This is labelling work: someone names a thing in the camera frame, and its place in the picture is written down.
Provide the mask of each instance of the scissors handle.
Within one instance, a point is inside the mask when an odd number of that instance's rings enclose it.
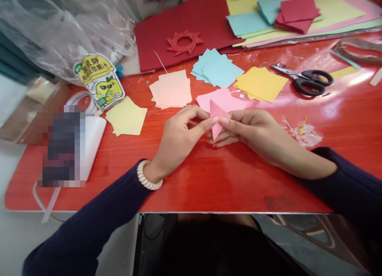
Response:
[[[325,85],[318,84],[314,81],[305,80],[303,78],[297,78],[293,80],[293,86],[297,92],[305,95],[305,96],[319,96],[325,93]],[[314,89],[317,92],[307,91],[304,87]]]
[[[329,73],[325,71],[321,71],[321,70],[308,70],[308,71],[302,72],[301,75],[325,87],[333,84],[333,81],[334,81],[333,77]],[[319,77],[316,77],[315,75],[323,76],[327,79],[327,81],[325,82],[321,80]]]

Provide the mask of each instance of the dark sweater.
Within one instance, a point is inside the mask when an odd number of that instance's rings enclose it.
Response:
[[[338,170],[321,180],[300,182],[359,231],[382,244],[382,182],[330,148],[313,152],[335,162]],[[139,162],[35,248],[24,262],[23,275],[94,275],[97,257],[110,235],[135,216],[152,192],[138,180]]]

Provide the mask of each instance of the paper star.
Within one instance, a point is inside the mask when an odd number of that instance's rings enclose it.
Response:
[[[178,33],[175,31],[174,37],[172,37],[172,39],[167,38],[167,42],[171,45],[171,47],[168,47],[167,50],[176,52],[175,56],[185,52],[188,52],[189,54],[191,54],[197,44],[204,43],[204,41],[199,37],[199,35],[200,35],[200,32],[194,33],[194,32],[189,32],[188,30],[185,30],[182,33]],[[188,44],[187,46],[181,47],[178,45],[178,41],[179,39],[184,37],[191,39],[191,43]]]

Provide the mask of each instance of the scissors blade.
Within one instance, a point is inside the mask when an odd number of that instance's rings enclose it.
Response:
[[[305,79],[305,80],[310,80],[310,78],[308,77],[305,77],[297,72],[294,72],[292,70],[288,70],[288,69],[285,69],[285,68],[280,68],[278,66],[275,66],[275,65],[272,65],[273,68],[275,68],[276,70],[280,71],[280,72],[283,72],[284,74],[287,74],[289,76],[291,76],[292,78],[297,78],[296,76],[298,76],[298,78],[302,78],[302,79]]]

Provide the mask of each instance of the hand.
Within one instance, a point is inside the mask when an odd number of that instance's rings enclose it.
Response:
[[[300,178],[319,179],[336,171],[333,162],[300,146],[268,112],[242,110],[229,114],[231,119],[219,119],[226,130],[216,138],[215,147],[240,141],[265,161]]]
[[[210,114],[198,106],[186,106],[166,121],[158,152],[143,168],[150,182],[159,182],[185,160],[198,140],[219,120],[209,117]],[[203,121],[188,129],[188,123],[195,118]]]

